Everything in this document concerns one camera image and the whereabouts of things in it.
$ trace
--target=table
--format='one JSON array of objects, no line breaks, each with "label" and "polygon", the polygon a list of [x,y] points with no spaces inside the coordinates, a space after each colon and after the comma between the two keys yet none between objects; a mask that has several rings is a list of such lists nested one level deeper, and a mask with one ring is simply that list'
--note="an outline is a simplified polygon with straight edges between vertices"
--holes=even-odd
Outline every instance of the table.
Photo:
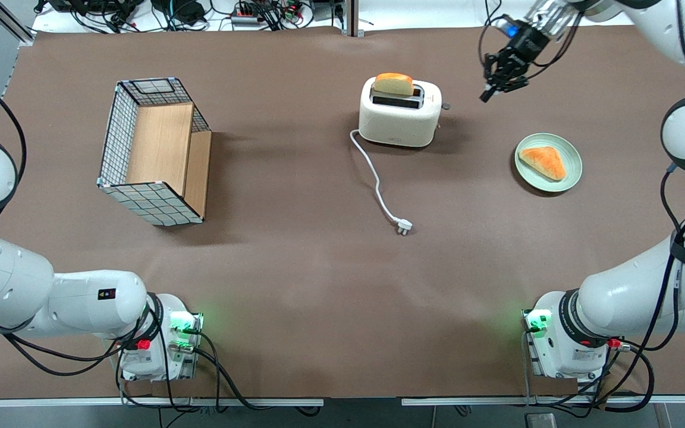
[{"label": "table", "polygon": [[[29,163],[0,237],[59,272],[131,270],[180,296],[206,314],[245,396],[519,396],[521,309],[671,230],[658,130],[685,96],[685,69],[632,27],[586,28],[530,87],[484,105],[478,35],[42,33],[22,49],[5,98]],[[361,85],[381,71],[431,81],[453,106],[427,149],[366,145],[389,208],[415,224],[407,237],[383,218],[348,140]],[[217,132],[202,225],[151,226],[95,187],[115,82],[160,76],[180,78]],[[556,197],[511,167],[514,146],[540,131],[567,138],[585,164]],[[0,141],[17,153],[4,117]],[[685,216],[681,174],[668,195]],[[101,352],[92,336],[39,343]],[[685,334],[652,362],[656,392],[685,395]],[[562,391],[550,382],[541,388]],[[209,396],[213,381],[201,370],[174,388]],[[0,398],[77,396],[117,396],[109,365],[58,379],[0,338]]]}]

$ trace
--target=power strip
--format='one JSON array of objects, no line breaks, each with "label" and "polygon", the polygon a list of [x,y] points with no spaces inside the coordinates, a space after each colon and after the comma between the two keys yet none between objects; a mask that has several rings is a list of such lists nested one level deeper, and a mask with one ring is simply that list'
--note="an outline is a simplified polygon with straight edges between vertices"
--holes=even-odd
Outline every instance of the power strip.
[{"label": "power strip", "polygon": [[253,3],[239,2],[234,5],[231,12],[231,24],[234,27],[258,27],[258,11],[253,8]]}]

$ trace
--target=white power cord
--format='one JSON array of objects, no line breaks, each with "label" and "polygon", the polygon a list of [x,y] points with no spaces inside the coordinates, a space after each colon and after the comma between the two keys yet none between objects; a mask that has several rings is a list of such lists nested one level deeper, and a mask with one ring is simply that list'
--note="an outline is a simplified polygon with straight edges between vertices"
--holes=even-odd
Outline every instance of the white power cord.
[{"label": "white power cord", "polygon": [[364,155],[366,163],[369,163],[369,168],[372,169],[372,174],[375,174],[375,180],[377,181],[375,184],[375,193],[377,193],[377,199],[380,201],[380,206],[382,207],[382,210],[385,212],[385,214],[388,215],[389,219],[398,226],[398,233],[400,233],[400,235],[406,236],[413,225],[409,220],[399,219],[398,217],[394,216],[389,211],[388,207],[386,207],[385,201],[382,200],[382,195],[380,194],[380,176],[377,175],[377,170],[375,170],[375,166],[372,165],[372,160],[369,158],[369,155],[366,154],[364,149],[361,147],[361,144],[359,144],[359,142],[356,141],[356,135],[361,135],[359,130],[351,131],[350,140],[353,141],[353,144],[356,145],[356,148],[359,150],[359,152],[361,152],[361,154]]}]

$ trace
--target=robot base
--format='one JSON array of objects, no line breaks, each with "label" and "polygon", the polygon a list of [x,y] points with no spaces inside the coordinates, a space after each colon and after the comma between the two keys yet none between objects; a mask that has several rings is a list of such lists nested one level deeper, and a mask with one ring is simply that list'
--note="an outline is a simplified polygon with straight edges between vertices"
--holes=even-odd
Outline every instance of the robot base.
[{"label": "robot base", "polygon": [[578,379],[587,383],[601,375],[607,346],[585,347],[569,338],[560,321],[560,300],[564,292],[547,292],[535,304],[535,309],[523,312],[527,328],[542,328],[530,333],[528,341],[533,373],[537,376]]},{"label": "robot base", "polygon": [[[149,341],[149,348],[124,351],[120,360],[125,380],[149,379],[150,381],[190,379],[194,376],[197,354],[187,348],[199,346],[199,334],[176,330],[171,314],[187,312],[183,302],[174,295],[156,295],[163,309],[161,331]],[[202,331],[202,314],[191,314],[193,322],[187,330]],[[168,374],[165,358],[168,357]]]}]

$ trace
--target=warning label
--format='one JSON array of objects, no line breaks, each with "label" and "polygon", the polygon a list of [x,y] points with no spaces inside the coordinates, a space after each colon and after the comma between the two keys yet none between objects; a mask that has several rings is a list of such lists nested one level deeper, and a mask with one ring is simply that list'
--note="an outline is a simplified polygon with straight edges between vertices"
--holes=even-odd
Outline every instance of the warning label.
[{"label": "warning label", "polygon": [[593,361],[603,357],[601,350],[573,350],[573,360]]}]

